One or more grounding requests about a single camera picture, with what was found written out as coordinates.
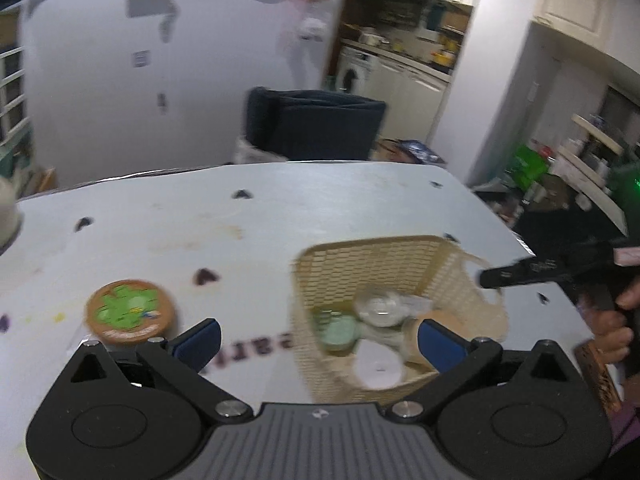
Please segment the person's right hand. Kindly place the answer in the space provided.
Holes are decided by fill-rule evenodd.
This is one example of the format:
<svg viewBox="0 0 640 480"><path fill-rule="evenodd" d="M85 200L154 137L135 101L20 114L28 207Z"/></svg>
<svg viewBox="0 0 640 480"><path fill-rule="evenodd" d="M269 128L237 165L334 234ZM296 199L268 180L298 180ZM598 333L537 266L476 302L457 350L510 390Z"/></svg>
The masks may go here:
<svg viewBox="0 0 640 480"><path fill-rule="evenodd" d="M625 315L616 310L598 310L588 294L582 294L577 305L580 315L593 334L600 361L603 364L622 362L628 356L629 345L634 339Z"/></svg>

